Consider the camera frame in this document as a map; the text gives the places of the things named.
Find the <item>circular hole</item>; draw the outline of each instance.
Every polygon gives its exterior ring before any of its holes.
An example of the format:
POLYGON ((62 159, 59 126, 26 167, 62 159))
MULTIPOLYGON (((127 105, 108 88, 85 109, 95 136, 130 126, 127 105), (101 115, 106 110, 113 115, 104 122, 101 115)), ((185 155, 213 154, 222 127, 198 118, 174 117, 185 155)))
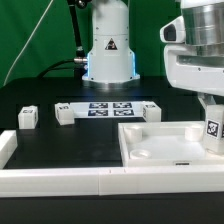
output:
POLYGON ((135 149, 130 152, 131 159, 149 159, 151 153, 144 149, 135 149))

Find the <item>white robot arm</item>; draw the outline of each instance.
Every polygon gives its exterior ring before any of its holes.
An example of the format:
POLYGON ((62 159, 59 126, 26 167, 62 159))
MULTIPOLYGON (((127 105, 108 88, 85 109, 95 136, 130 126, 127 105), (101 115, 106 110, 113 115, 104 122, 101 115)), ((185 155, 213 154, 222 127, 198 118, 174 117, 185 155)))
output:
POLYGON ((93 0, 93 48, 84 86, 122 88, 139 80, 129 48, 129 11, 121 0, 93 0))
POLYGON ((182 0, 164 26, 166 73, 173 87, 224 96, 224 0, 182 0))

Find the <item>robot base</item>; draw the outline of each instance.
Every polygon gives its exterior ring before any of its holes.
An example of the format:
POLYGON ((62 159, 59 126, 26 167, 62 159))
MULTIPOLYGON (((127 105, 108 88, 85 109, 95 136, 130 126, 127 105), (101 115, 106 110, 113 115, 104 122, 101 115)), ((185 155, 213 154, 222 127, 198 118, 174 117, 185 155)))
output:
POLYGON ((140 84, 140 75, 137 75, 127 82, 115 82, 115 83, 106 83, 106 82, 96 82, 90 80, 85 74, 82 77, 82 84, 84 87, 95 88, 95 89, 104 89, 104 90, 113 90, 113 89, 127 89, 130 87, 138 86, 140 84))

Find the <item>white tray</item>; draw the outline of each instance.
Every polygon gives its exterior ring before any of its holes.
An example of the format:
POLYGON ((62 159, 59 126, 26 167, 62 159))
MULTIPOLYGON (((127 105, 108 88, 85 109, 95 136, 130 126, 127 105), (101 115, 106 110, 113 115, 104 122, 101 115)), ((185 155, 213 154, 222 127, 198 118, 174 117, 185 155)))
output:
POLYGON ((204 122, 119 124, 119 142, 125 167, 224 164, 224 156, 208 152, 202 141, 185 139, 185 128, 204 122), (126 130, 141 129, 140 142, 128 142, 126 130))

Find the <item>small white block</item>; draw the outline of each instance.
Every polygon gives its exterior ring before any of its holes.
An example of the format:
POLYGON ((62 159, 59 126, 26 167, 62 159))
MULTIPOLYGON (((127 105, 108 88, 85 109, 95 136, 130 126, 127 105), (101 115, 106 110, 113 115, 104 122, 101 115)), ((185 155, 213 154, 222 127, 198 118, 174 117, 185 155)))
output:
POLYGON ((160 122, 162 110, 154 102, 142 103, 143 118, 146 122, 160 122))
POLYGON ((23 107, 18 115, 19 129, 34 129, 38 121, 36 106, 23 107))
POLYGON ((216 154, 224 154, 224 105, 208 105, 203 146, 216 154))
POLYGON ((74 124, 74 112, 68 103, 55 104, 55 117, 60 125, 74 124))

